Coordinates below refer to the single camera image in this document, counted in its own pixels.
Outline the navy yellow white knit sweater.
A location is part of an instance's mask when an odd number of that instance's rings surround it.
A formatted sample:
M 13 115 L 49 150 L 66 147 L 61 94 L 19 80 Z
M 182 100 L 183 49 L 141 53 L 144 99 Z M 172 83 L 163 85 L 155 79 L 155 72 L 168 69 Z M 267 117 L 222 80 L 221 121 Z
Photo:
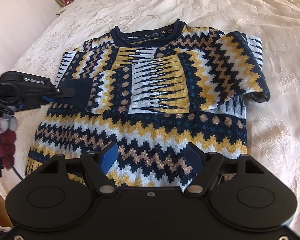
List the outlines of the navy yellow white knit sweater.
M 78 158 L 115 142 L 117 186 L 186 187 L 185 148 L 238 158 L 247 152 L 244 98 L 270 100 L 257 36 L 185 22 L 123 33 L 112 29 L 63 53 L 57 88 L 30 147 L 26 174 L 55 154 Z

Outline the red white pompom garment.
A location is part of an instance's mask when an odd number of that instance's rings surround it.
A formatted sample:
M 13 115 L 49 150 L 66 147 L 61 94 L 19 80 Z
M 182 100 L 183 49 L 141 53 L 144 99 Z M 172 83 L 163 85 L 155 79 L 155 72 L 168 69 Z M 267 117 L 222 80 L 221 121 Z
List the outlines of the red white pompom garment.
M 16 130 L 18 121 L 13 117 L 0 116 L 0 163 L 7 170 L 14 165 Z

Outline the white bedside table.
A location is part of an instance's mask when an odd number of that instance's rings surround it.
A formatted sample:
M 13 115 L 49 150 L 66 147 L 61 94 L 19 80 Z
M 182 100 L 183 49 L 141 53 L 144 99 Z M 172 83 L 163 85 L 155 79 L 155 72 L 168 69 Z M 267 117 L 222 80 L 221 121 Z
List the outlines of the white bedside table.
M 68 4 L 68 5 L 62 7 L 61 9 L 59 9 L 59 10 L 56 12 L 56 15 L 57 15 L 57 16 L 60 16 L 63 12 L 66 11 L 66 9 L 68 9 L 68 8 L 70 7 L 70 5 L 71 5 L 71 4 Z

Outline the cream embroidered bedspread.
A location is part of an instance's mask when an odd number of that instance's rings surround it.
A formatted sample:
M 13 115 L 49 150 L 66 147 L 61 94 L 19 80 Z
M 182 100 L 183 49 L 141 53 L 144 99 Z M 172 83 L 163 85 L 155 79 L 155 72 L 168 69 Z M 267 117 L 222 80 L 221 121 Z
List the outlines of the cream embroidered bedspread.
M 260 37 L 271 98 L 248 102 L 248 151 L 295 193 L 291 227 L 300 235 L 300 0 L 78 0 L 29 39 L 39 12 L 17 23 L 17 9 L 0 9 L 0 72 L 11 61 L 13 70 L 54 78 L 64 51 L 114 26 L 133 32 L 179 18 Z

